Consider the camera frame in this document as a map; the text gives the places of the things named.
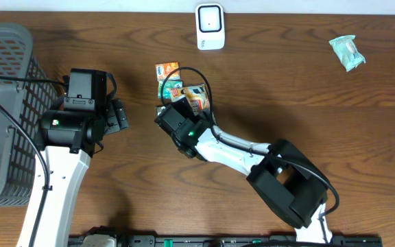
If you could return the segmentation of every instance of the white wall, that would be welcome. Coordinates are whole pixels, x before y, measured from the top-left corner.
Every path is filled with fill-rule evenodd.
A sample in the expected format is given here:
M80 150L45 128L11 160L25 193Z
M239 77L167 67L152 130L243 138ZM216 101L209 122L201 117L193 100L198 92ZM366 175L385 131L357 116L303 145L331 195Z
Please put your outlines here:
M0 10L194 12L199 0L0 0ZM227 13L395 14L395 0L219 0Z

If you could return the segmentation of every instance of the gray plastic basket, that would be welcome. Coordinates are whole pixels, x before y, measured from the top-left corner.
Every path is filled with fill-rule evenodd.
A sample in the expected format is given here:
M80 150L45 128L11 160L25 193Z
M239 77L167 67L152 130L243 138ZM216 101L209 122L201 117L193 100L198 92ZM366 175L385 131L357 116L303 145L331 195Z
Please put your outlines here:
M32 56L33 39L20 25L0 24L0 75L45 79ZM33 138L37 119L51 106L56 90L48 83L0 80L0 104ZM0 206L29 202L35 170L31 145L0 113Z

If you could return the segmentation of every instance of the wooden table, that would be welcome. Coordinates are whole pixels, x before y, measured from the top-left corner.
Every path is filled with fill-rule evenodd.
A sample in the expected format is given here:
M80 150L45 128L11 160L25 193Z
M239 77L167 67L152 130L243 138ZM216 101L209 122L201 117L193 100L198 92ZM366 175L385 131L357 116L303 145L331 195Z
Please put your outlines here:
M91 161L71 234L99 225L160 235L293 232L244 176L185 158L153 122L154 65L179 61L209 79L225 131L289 139L328 176L342 201L328 216L332 231L395 246L395 16L226 14L219 51L197 49L194 14L0 12L3 22L30 30L49 77L109 71L125 103L130 128L105 137ZM348 73L328 43L345 34L357 36L367 60ZM25 210L0 208L0 246L16 244Z

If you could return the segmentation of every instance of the light blue packet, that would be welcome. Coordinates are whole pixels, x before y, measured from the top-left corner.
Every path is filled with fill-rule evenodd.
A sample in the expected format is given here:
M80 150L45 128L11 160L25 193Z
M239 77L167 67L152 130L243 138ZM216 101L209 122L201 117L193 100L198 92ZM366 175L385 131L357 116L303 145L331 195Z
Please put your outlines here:
M163 85L164 80L158 81L158 99L161 98L161 86ZM172 88L180 89L182 88L182 81L173 81L168 80L165 82L164 89L163 89L163 98L170 99L170 90Z
M355 35L345 35L329 41L347 72L362 62L366 63L365 58L357 51L356 45L353 43L355 37Z

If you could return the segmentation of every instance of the green packet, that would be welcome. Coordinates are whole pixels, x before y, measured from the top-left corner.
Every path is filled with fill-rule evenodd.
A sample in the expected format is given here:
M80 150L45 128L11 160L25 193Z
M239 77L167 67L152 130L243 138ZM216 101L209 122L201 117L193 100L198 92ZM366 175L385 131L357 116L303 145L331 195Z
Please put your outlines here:
M164 80L158 81L158 99L161 98L161 86L163 85ZM170 90L169 89L180 89L182 88L182 81L173 81L168 80L165 82L164 90L163 90L163 98L170 99Z

